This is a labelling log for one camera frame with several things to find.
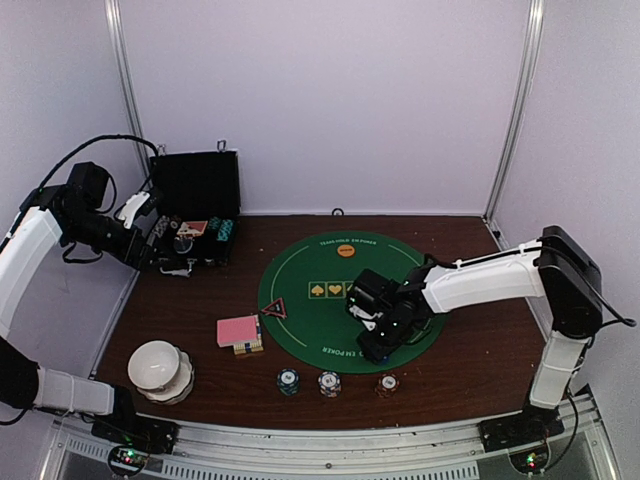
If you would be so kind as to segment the orange black poker chip stack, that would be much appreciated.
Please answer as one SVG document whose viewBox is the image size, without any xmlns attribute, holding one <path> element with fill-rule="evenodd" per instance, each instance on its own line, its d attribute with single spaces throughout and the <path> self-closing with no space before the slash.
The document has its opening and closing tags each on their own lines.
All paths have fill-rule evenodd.
<svg viewBox="0 0 640 480">
<path fill-rule="evenodd" d="M 375 393 L 380 398 L 392 397 L 399 389 L 400 381 L 395 374 L 385 374 L 378 379 Z"/>
</svg>

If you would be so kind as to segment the orange dealer button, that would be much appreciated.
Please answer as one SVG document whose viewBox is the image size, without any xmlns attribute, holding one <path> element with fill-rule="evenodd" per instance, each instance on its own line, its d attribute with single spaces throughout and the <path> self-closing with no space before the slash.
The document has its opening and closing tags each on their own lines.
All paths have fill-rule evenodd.
<svg viewBox="0 0 640 480">
<path fill-rule="evenodd" d="M 351 258 L 355 253 L 356 249 L 351 244 L 341 244 L 337 247 L 337 254 L 342 258 Z"/>
</svg>

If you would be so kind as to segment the blue white poker chip stack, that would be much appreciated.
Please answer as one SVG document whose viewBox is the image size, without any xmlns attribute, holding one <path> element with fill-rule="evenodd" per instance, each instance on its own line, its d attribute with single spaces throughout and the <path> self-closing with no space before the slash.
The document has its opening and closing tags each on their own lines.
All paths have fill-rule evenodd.
<svg viewBox="0 0 640 480">
<path fill-rule="evenodd" d="M 333 371 L 324 371 L 318 376 L 319 392 L 327 398 L 336 398 L 342 391 L 341 378 Z"/>
</svg>

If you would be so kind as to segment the triangular all-in button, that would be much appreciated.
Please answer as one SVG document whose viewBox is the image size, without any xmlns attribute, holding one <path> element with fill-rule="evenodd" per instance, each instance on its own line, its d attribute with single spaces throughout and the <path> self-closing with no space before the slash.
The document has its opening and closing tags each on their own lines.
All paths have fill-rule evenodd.
<svg viewBox="0 0 640 480">
<path fill-rule="evenodd" d="M 271 316 L 278 319 L 286 319 L 287 310 L 284 299 L 282 297 L 279 297 L 271 301 L 268 305 L 261 309 L 261 313 L 266 316 Z"/>
</svg>

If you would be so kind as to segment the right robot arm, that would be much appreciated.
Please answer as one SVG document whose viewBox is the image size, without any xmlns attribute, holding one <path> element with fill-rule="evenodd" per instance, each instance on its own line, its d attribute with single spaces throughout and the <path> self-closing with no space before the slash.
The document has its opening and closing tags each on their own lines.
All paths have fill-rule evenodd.
<svg viewBox="0 0 640 480">
<path fill-rule="evenodd" d="M 403 281 L 365 269 L 346 296 L 346 311 L 364 329 L 357 343 L 379 363 L 440 314 L 476 304 L 543 298 L 553 322 L 524 411 L 513 419 L 519 440 L 535 440 L 551 424 L 580 359 L 603 326 L 601 272 L 559 226 L 515 248 L 443 262 L 427 254 Z"/>
</svg>

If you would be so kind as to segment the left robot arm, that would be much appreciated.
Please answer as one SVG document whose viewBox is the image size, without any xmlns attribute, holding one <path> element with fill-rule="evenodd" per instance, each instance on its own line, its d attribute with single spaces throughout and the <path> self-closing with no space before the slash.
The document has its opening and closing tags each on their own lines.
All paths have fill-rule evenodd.
<svg viewBox="0 0 640 480">
<path fill-rule="evenodd" d="M 149 264 L 153 247 L 134 222 L 153 210 L 158 195 L 139 191 L 109 217 L 100 208 L 111 179 L 93 162 L 75 165 L 65 183 L 29 195 L 1 243 L 1 401 L 20 412 L 44 408 L 94 415 L 121 443 L 133 444 L 143 436 L 144 424 L 128 389 L 46 369 L 8 341 L 26 288 L 54 246 L 71 252 L 84 244 L 136 270 Z"/>
</svg>

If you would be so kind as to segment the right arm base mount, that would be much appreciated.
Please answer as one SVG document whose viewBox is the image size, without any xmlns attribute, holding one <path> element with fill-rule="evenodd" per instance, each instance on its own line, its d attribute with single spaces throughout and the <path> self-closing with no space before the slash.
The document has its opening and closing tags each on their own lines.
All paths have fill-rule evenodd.
<svg viewBox="0 0 640 480">
<path fill-rule="evenodd" d="M 481 421 L 478 428 L 487 453 L 542 442 L 565 431 L 557 416 L 524 412 Z"/>
</svg>

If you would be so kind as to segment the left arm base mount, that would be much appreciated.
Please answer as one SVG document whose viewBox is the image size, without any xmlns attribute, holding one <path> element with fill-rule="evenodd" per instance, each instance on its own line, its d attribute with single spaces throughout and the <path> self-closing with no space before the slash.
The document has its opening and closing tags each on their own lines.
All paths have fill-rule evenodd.
<svg viewBox="0 0 640 480">
<path fill-rule="evenodd" d="M 102 417 L 93 417 L 91 425 L 95 437 L 150 454 L 171 454 L 179 433 L 174 422 L 140 416 L 129 427 Z"/>
</svg>

